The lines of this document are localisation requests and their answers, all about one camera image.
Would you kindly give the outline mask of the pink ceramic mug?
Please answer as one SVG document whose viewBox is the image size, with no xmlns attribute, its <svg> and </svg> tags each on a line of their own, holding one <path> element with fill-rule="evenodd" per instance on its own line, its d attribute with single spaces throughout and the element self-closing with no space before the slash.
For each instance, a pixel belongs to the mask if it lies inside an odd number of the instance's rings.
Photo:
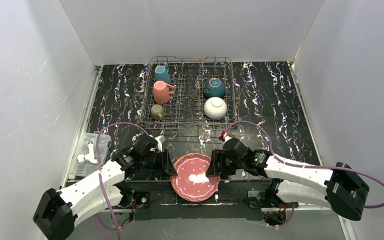
<svg viewBox="0 0 384 240">
<path fill-rule="evenodd" d="M 173 94 L 175 90 L 176 88 L 171 84 L 161 80 L 156 81 L 153 84 L 152 89 L 154 101 L 160 105 L 168 103 L 171 98 L 171 94 Z"/>
</svg>

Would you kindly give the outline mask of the brown beige bowl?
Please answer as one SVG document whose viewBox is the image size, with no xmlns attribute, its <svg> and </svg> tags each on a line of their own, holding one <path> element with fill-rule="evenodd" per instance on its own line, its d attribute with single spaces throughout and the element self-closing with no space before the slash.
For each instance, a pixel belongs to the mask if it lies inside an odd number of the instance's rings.
<svg viewBox="0 0 384 240">
<path fill-rule="evenodd" d="M 219 78 L 211 78 L 204 85 L 203 95 L 206 99 L 223 98 L 226 95 L 226 84 Z"/>
</svg>

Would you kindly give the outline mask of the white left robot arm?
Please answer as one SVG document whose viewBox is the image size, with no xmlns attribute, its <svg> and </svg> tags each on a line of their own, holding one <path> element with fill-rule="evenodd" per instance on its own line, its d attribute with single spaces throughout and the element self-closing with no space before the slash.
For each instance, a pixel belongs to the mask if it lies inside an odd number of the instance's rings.
<svg viewBox="0 0 384 240">
<path fill-rule="evenodd" d="M 130 209 L 148 208 L 149 193 L 135 191 L 126 183 L 141 169 L 163 176 L 176 176 L 165 137 L 142 135 L 133 146 L 119 151 L 101 168 L 82 180 L 61 189 L 50 188 L 39 201 L 32 220 L 48 240 L 65 240 L 84 220 L 120 206 Z"/>
</svg>

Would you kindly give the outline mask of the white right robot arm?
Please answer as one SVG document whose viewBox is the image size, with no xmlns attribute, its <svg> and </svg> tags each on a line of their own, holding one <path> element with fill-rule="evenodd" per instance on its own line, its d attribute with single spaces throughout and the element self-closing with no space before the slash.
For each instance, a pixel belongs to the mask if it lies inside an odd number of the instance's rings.
<svg viewBox="0 0 384 240">
<path fill-rule="evenodd" d="M 231 176 L 242 169 L 253 176 L 271 180 L 262 194 L 266 204 L 305 203 L 333 210 L 343 218 L 362 218 L 368 193 L 366 182 L 345 163 L 336 169 L 298 163 L 267 150 L 252 150 L 239 139 L 224 141 L 222 149 L 213 150 L 207 177 Z"/>
</svg>

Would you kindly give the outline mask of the white ceramic bowl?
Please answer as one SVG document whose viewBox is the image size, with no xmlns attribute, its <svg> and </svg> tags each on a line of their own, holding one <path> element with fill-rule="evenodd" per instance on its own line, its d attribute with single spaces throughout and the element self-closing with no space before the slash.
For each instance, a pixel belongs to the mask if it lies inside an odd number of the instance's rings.
<svg viewBox="0 0 384 240">
<path fill-rule="evenodd" d="M 204 114 L 213 120 L 222 119 L 228 111 L 226 102 L 220 97 L 210 97 L 203 106 Z"/>
</svg>

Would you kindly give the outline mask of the beige ceramic mug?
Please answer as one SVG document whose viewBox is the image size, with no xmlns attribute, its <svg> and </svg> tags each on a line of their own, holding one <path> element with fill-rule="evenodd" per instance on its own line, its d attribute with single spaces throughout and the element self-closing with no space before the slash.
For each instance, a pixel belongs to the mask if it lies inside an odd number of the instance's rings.
<svg viewBox="0 0 384 240">
<path fill-rule="evenodd" d="M 150 109 L 151 117 L 157 121 L 163 121 L 165 117 L 165 110 L 162 105 L 154 104 Z"/>
</svg>

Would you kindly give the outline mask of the metal wire dish rack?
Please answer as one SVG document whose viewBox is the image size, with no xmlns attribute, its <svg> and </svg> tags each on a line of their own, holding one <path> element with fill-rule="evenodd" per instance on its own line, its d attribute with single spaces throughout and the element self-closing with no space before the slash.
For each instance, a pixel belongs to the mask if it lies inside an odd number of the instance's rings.
<svg viewBox="0 0 384 240">
<path fill-rule="evenodd" d="M 155 68 L 159 65 L 168 67 L 169 84 L 175 87 L 168 103 L 162 105 L 165 113 L 162 120 L 151 115 L 151 108 L 156 104 L 153 96 Z M 211 119 L 204 113 L 204 87 L 212 78 L 222 80 L 226 86 L 223 100 L 227 112 L 222 119 Z M 142 99 L 139 121 L 150 130 L 223 130 L 239 119 L 233 62 L 225 56 L 153 57 L 148 65 Z"/>
</svg>

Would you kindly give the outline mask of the pink polka dot plate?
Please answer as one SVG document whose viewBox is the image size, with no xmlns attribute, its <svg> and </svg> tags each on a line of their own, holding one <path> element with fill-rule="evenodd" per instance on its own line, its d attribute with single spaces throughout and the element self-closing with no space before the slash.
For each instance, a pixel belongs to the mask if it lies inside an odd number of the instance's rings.
<svg viewBox="0 0 384 240">
<path fill-rule="evenodd" d="M 177 176 L 170 181 L 174 191 L 189 202 L 202 202 L 218 191 L 221 178 L 206 176 L 211 158 L 201 153 L 189 153 L 174 167 Z"/>
</svg>

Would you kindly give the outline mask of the blue ceramic mug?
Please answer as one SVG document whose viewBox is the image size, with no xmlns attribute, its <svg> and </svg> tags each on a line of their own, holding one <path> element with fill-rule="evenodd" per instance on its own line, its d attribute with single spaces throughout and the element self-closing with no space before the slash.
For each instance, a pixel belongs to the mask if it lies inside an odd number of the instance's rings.
<svg viewBox="0 0 384 240">
<path fill-rule="evenodd" d="M 168 65 L 157 65 L 154 69 L 154 80 L 156 82 L 162 81 L 164 83 L 169 83 L 170 73 Z"/>
</svg>

